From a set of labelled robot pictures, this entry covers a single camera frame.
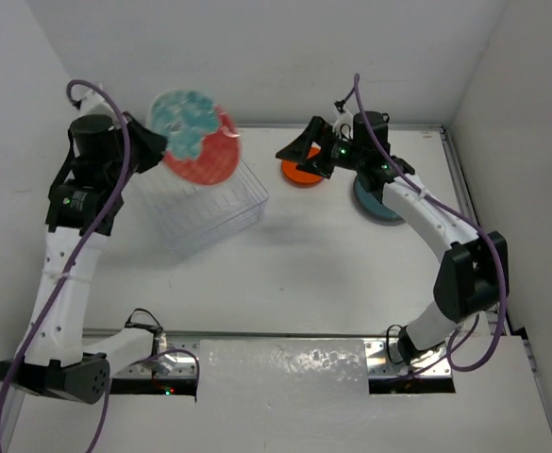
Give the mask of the red and teal plate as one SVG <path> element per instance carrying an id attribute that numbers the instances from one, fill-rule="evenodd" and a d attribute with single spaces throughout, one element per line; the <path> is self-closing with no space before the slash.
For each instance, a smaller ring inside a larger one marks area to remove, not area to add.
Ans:
<path id="1" fill-rule="evenodd" d="M 158 94 L 148 109 L 146 127 L 167 139 L 167 169 L 191 184 L 221 184 L 241 162 L 238 128 L 203 92 L 171 89 Z"/>

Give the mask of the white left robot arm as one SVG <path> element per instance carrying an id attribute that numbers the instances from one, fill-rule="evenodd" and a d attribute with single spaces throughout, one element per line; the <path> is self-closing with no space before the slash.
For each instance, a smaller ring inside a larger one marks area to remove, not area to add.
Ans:
<path id="1" fill-rule="evenodd" d="M 166 150 L 165 137 L 130 113 L 124 118 L 118 125 L 107 114 L 87 114 L 68 128 L 69 150 L 48 193 L 44 265 L 27 329 L 33 339 L 21 360 L 0 361 L 0 381 L 13 388 L 93 404 L 114 374 L 156 350 L 158 329 L 132 323 L 90 349 L 82 344 L 92 277 L 123 198 L 99 226 L 92 223 L 122 172 L 150 170 Z"/>

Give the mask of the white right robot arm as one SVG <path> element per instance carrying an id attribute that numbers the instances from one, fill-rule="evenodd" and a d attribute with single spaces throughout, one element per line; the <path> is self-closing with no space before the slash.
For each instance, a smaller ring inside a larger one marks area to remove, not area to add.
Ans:
<path id="1" fill-rule="evenodd" d="M 322 178 L 337 168 L 355 172 L 368 196 L 412 227 L 435 255 L 440 268 L 433 300 L 400 328 L 393 347 L 392 362 L 409 365 L 442 344 L 463 321 L 508 295 L 508 245 L 500 233 L 481 233 L 445 210 L 414 169 L 392 155 L 388 133 L 386 113 L 357 113 L 336 125 L 314 116 L 276 158 Z"/>

